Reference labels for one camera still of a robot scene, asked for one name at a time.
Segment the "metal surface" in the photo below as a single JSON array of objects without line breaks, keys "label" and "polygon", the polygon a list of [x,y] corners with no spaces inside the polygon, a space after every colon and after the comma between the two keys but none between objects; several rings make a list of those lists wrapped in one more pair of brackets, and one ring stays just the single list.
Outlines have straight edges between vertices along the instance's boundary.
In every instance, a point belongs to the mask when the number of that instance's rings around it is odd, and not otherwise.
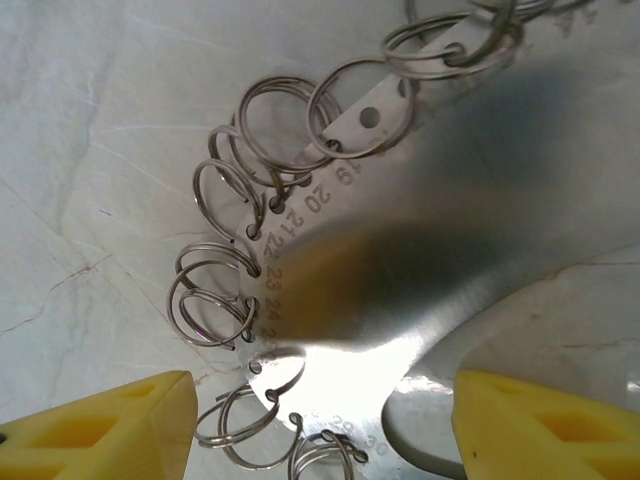
[{"label": "metal surface", "polygon": [[[394,388],[497,300],[640,240],[640,146],[624,123],[640,108],[638,11],[602,4],[596,22],[560,31],[544,20],[493,83],[441,109],[457,85],[423,88],[409,137],[315,172],[267,214],[259,240],[244,236],[251,218],[238,230],[263,266],[257,279],[241,272],[243,295],[260,302],[256,342],[236,342],[244,365],[261,362],[247,370],[252,388],[265,402],[304,364],[278,418],[299,412],[307,434],[348,434],[369,455],[358,465],[368,478],[462,478],[453,462],[414,460],[426,473],[389,446],[382,411]],[[402,103],[387,79],[325,136],[365,147]],[[368,107],[381,114],[373,129],[359,123]]]}]

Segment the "white surface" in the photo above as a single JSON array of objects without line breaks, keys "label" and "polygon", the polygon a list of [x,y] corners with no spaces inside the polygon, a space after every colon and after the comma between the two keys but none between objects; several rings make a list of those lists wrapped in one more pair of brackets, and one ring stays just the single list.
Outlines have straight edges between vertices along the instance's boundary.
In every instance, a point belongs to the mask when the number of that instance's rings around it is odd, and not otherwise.
[{"label": "white surface", "polygon": [[[176,253],[216,238],[193,204],[191,172],[206,156],[210,128],[228,120],[253,80],[283,70],[319,78],[344,59],[375,53],[402,20],[399,2],[345,5],[0,1],[0,423],[168,369],[193,372],[202,407],[242,381],[233,354],[193,349],[163,320]],[[216,195],[234,202],[224,187]],[[554,327],[552,347],[540,347],[533,330],[518,336],[537,352],[535,362],[513,359],[528,350],[505,330],[478,340],[473,364],[535,380],[537,368],[554,365],[540,359],[557,348],[580,372],[588,362],[615,372],[582,379],[582,393],[639,409],[639,258],[628,251],[545,283],[544,298],[517,312],[521,328],[535,330],[527,318],[567,323]],[[571,292],[585,291],[583,302],[571,302]],[[587,300],[600,294],[601,312],[626,313],[617,333],[586,341],[587,330],[566,325],[592,312]],[[514,313],[506,312],[501,318]],[[510,340],[500,341],[505,335]],[[463,356],[451,342],[448,351]],[[446,355],[432,361],[443,378],[457,365]],[[517,361],[527,368],[516,372]],[[615,396],[622,377],[626,390]],[[259,411],[237,407],[239,419]],[[279,451],[287,434],[276,430],[248,448]],[[433,438],[436,446],[450,442],[444,427]],[[254,475],[284,478],[282,470]],[[188,479],[246,476],[219,452],[193,450]]]}]

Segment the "hole in metal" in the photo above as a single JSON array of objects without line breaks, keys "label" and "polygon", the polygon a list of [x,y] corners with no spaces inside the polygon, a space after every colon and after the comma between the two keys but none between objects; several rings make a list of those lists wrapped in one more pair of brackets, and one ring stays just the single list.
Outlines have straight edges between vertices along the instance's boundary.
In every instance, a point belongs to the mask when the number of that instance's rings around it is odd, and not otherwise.
[{"label": "hole in metal", "polygon": [[380,123],[380,112],[377,108],[367,107],[360,112],[360,125],[364,128],[375,128]]},{"label": "hole in metal", "polygon": [[257,360],[251,360],[249,362],[249,371],[256,375],[260,375],[262,373],[262,364]]},{"label": "hole in metal", "polygon": [[262,232],[258,229],[255,223],[247,226],[247,237],[249,240],[253,240],[254,242],[260,240],[260,237],[262,237]]},{"label": "hole in metal", "polygon": [[280,214],[284,212],[284,209],[285,209],[284,200],[281,200],[278,197],[272,197],[271,200],[269,200],[269,208],[275,214]]}]

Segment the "coiled wire ring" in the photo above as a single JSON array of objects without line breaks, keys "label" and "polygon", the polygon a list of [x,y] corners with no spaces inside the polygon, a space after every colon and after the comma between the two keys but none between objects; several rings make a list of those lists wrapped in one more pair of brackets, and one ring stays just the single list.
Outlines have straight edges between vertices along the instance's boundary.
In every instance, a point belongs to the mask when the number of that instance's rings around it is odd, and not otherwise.
[{"label": "coiled wire ring", "polygon": [[[327,443],[315,445],[314,443],[318,440],[323,440]],[[313,447],[303,453],[303,449],[310,444]],[[366,463],[369,460],[366,452],[356,448],[344,435],[336,435],[330,430],[323,430],[321,433],[298,440],[291,457],[289,457],[287,465],[288,480],[298,480],[302,472],[312,463],[335,454],[340,455],[345,480],[354,478],[353,465],[349,460],[349,456],[359,463]]]},{"label": "coiled wire ring", "polygon": [[264,222],[265,217],[265,201],[264,197],[259,196],[253,185],[245,178],[245,176],[236,170],[235,167],[227,162],[220,160],[219,158],[212,157],[209,160],[201,162],[193,172],[193,193],[195,196],[196,205],[202,213],[202,216],[207,223],[229,242],[234,241],[233,233],[227,231],[220,222],[216,220],[213,212],[207,205],[204,195],[202,193],[201,177],[202,172],[207,167],[215,167],[218,172],[222,173],[222,179],[231,187],[231,189],[238,195],[244,202],[251,203],[253,207],[253,215],[255,218],[255,224],[260,228]]},{"label": "coiled wire ring", "polygon": [[[229,433],[229,412],[233,403],[244,397],[255,397],[256,393],[253,391],[249,384],[245,383],[240,385],[232,392],[225,393],[216,398],[216,404],[204,412],[198,417],[196,423],[195,438],[198,440],[198,444],[207,448],[222,448],[225,455],[236,465],[247,470],[269,470],[274,468],[291,457],[293,451],[298,444],[299,439],[302,436],[303,421],[302,416],[297,413],[289,415],[289,420],[296,427],[295,436],[291,442],[291,446],[287,451],[278,459],[266,464],[256,464],[249,462],[242,458],[233,448],[234,445],[243,442],[264,430],[278,415],[280,411],[280,396],[288,392],[293,386],[300,380],[304,373],[304,366],[298,374],[289,380],[284,385],[278,387],[275,390],[267,390],[265,397],[273,406],[264,414],[261,418],[253,422],[252,424],[241,428],[235,432]],[[217,422],[217,435],[207,436],[201,434],[197,427],[200,425],[209,415],[220,410]]]},{"label": "coiled wire ring", "polygon": [[[558,0],[526,0],[518,2],[516,17],[522,23],[529,22],[543,13],[551,10]],[[500,8],[495,2],[487,0],[471,0],[471,3],[486,10],[495,12]]]},{"label": "coiled wire ring", "polygon": [[[182,261],[186,255],[194,251],[208,251],[208,252],[217,252],[222,253],[236,260],[240,264],[244,265],[247,269],[247,273],[252,276],[260,275],[260,267],[257,266],[249,257],[240,252],[239,250],[229,247],[227,245],[222,245],[214,242],[196,242],[190,245],[187,245],[182,251],[178,254],[176,258],[175,269],[177,276],[174,279],[169,291],[167,293],[166,300],[166,309],[167,309],[167,318],[169,321],[169,325],[173,328],[173,330],[180,335],[187,343],[192,345],[197,345],[200,347],[222,347],[227,350],[235,350],[235,346],[233,342],[240,336],[247,341],[252,342],[254,340],[254,335],[251,330],[253,320],[255,318],[255,312],[258,308],[258,302],[253,297],[248,297],[244,301],[244,307],[246,308],[246,313],[241,311],[233,302],[237,300],[238,296],[235,295],[223,295],[217,294],[214,292],[210,292],[208,290],[202,289],[198,287],[191,279],[189,279],[189,274],[198,268],[202,268],[205,266],[225,266],[229,267],[233,270],[238,270],[238,267],[233,265],[230,262],[220,260],[220,259],[211,259],[211,260],[203,260],[199,262],[192,263],[186,267],[183,267]],[[180,299],[178,301],[178,310],[185,321],[185,323],[191,328],[197,335],[198,338],[193,337],[192,335],[185,332],[176,319],[174,313],[173,300],[178,289],[178,286],[182,284],[187,290],[182,292]],[[195,318],[190,314],[189,310],[186,306],[186,300],[189,298],[199,298],[208,303],[213,303],[214,305],[222,308],[229,314],[231,314],[235,320],[240,323],[240,327],[230,336],[228,337],[220,337],[215,333],[211,332],[205,326],[200,325]]]},{"label": "coiled wire ring", "polygon": [[511,30],[517,4],[518,0],[503,0],[503,6],[493,19],[493,29],[489,38],[474,52],[447,57],[445,63],[450,67],[468,67],[492,54]]},{"label": "coiled wire ring", "polygon": [[[273,168],[282,173],[296,174],[296,173],[309,173],[318,168],[324,167],[327,163],[333,160],[331,155],[325,155],[320,160],[317,160],[309,165],[287,165],[279,162],[274,158],[266,149],[260,145],[249,130],[247,121],[247,112],[251,100],[259,95],[270,92],[283,92],[294,95],[309,102],[312,98],[312,94],[316,85],[314,82],[307,80],[303,77],[295,75],[277,75],[272,77],[266,77],[262,80],[255,82],[242,96],[238,110],[235,117],[238,121],[238,132],[244,139],[247,147],[256,155],[258,160],[266,167]],[[314,118],[320,121],[322,129],[325,129],[332,123],[342,112],[336,100],[328,93],[324,92],[322,98],[311,109]],[[303,183],[304,179],[293,180],[287,182],[286,186],[297,185]]]},{"label": "coiled wire ring", "polygon": [[[394,69],[394,72],[401,76],[402,78],[410,79],[410,80],[427,80],[427,81],[436,81],[436,80],[448,80],[453,78],[459,78],[471,74],[481,73],[485,70],[489,70],[492,68],[497,68],[501,65],[505,65],[508,61],[513,58],[515,52],[518,47],[522,44],[522,40],[524,39],[524,29],[522,23],[518,20],[514,20],[511,24],[511,29],[508,31],[509,36],[511,37],[511,44],[504,48],[501,52],[494,52],[493,55],[486,57],[483,62],[476,63],[469,67],[461,67],[461,68],[448,68],[444,71],[438,72],[427,72],[427,71],[416,71],[408,66],[406,63],[410,61],[417,61],[420,53],[416,54],[398,54],[394,52],[394,50],[400,46],[402,43],[407,41],[412,37],[418,37],[424,33],[429,33],[431,31],[439,30],[441,28],[451,27],[457,24],[459,21],[464,20],[469,14],[468,13],[454,13],[448,15],[440,15],[437,17],[430,17],[413,24],[404,25],[393,32],[391,32],[385,38],[385,42],[383,44],[383,52],[389,55],[389,64]],[[443,60],[449,58],[447,50],[442,50],[441,52],[436,52],[434,56],[442,56]],[[406,61],[398,61],[402,59],[402,57],[406,57]]]},{"label": "coiled wire ring", "polygon": [[[278,394],[274,390],[267,390],[265,392],[265,395],[267,399],[273,403],[273,406],[261,418],[259,418],[252,424],[247,425],[246,427],[241,428],[240,430],[237,430],[233,433],[229,433],[229,432],[222,433],[221,420],[220,420],[221,417],[219,417],[217,435],[213,435],[213,436],[203,435],[200,432],[198,432],[196,428],[195,438],[196,440],[198,440],[198,444],[201,447],[207,447],[207,448],[230,447],[232,445],[240,443],[260,433],[273,421],[274,418],[276,418],[276,415],[278,415],[278,411],[280,410],[280,399]],[[222,409],[225,404],[233,403],[244,397],[255,397],[255,396],[256,396],[256,393],[251,389],[251,386],[249,386],[249,384],[247,383],[240,385],[238,388],[236,388],[231,392],[227,392],[223,395],[220,395],[219,397],[216,398],[215,405],[211,407],[209,410],[207,410],[206,412],[204,412],[202,415],[200,415],[200,417],[198,417],[196,427],[200,425],[207,417],[209,417],[209,415]]]},{"label": "coiled wire ring", "polygon": [[404,91],[409,92],[409,94],[405,95],[404,105],[403,105],[403,115],[398,123],[398,126],[389,133],[385,138],[375,142],[372,146],[365,148],[360,151],[348,151],[344,149],[335,149],[331,148],[328,145],[330,142],[327,139],[322,138],[321,133],[318,131],[318,127],[314,124],[313,121],[313,112],[316,109],[320,98],[325,94],[326,89],[331,85],[342,72],[345,70],[355,67],[357,65],[363,64],[374,64],[374,65],[387,65],[387,63],[377,57],[366,57],[359,58],[355,60],[350,60],[346,63],[343,63],[338,68],[333,70],[329,75],[327,75],[324,80],[322,80],[316,89],[313,91],[311,98],[309,99],[309,104],[307,105],[307,133],[313,145],[324,155],[333,158],[339,158],[343,160],[350,160],[356,158],[362,158],[374,153],[381,153],[389,148],[391,148],[395,143],[400,140],[405,133],[409,130],[411,126],[411,121],[413,119],[413,111],[415,107],[415,97],[416,92],[413,88],[411,88],[411,82],[408,79],[403,78],[402,84],[404,86]]}]

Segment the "printed number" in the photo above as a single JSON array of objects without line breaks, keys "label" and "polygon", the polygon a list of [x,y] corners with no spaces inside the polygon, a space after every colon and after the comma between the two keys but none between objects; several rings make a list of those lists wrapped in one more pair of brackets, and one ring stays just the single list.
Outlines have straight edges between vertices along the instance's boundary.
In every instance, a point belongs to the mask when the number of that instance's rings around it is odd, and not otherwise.
[{"label": "printed number", "polygon": [[273,278],[268,278],[267,288],[269,290],[280,290],[282,288],[282,284],[278,280],[274,280]]},{"label": "printed number", "polygon": [[262,252],[262,254],[265,257],[273,257],[273,251],[274,249],[277,250],[278,248],[281,248],[284,246],[284,238],[282,237],[276,237],[273,232],[269,232],[269,235],[267,235],[267,241],[264,244],[264,250]]},{"label": "printed number", "polygon": [[297,216],[294,210],[287,213],[287,220],[291,220],[294,227],[301,227],[304,225],[304,218]]},{"label": "printed number", "polygon": [[280,225],[280,228],[283,229],[285,232],[287,232],[290,236],[292,237],[296,236],[296,232],[293,230],[293,228],[289,228],[286,225]]},{"label": "printed number", "polygon": [[329,203],[329,200],[331,200],[331,194],[324,191],[324,187],[321,183],[319,183],[318,186],[313,189],[313,193],[318,196],[322,203]]},{"label": "printed number", "polygon": [[273,277],[280,280],[282,278],[282,269],[272,268],[270,265],[267,265],[267,277]]},{"label": "printed number", "polygon": [[[347,161],[345,162],[349,168],[356,174],[359,174],[361,171],[360,165],[358,165],[355,162],[352,161]],[[351,172],[349,172],[348,169],[344,168],[344,167],[340,167],[339,169],[336,170],[336,178],[338,179],[338,181],[343,184],[343,185],[351,185],[353,183],[353,175],[351,174]]]},{"label": "printed number", "polygon": [[321,183],[313,189],[313,193],[315,193],[315,196],[309,195],[304,199],[304,203],[313,213],[318,213],[322,210],[323,203],[329,203],[331,200],[331,194],[329,192],[325,192],[324,186]]},{"label": "printed number", "polygon": [[346,432],[349,434],[353,433],[353,429],[354,429],[353,423],[345,422],[340,415],[333,416],[333,420],[331,421],[331,426],[337,432]]},{"label": "printed number", "polygon": [[280,248],[284,245],[284,238],[276,237],[273,232],[269,232],[267,236],[267,243],[271,243],[274,247]]},{"label": "printed number", "polygon": [[272,310],[278,310],[281,306],[279,300],[271,300],[269,298],[265,298],[265,303],[267,304],[267,307]]}]

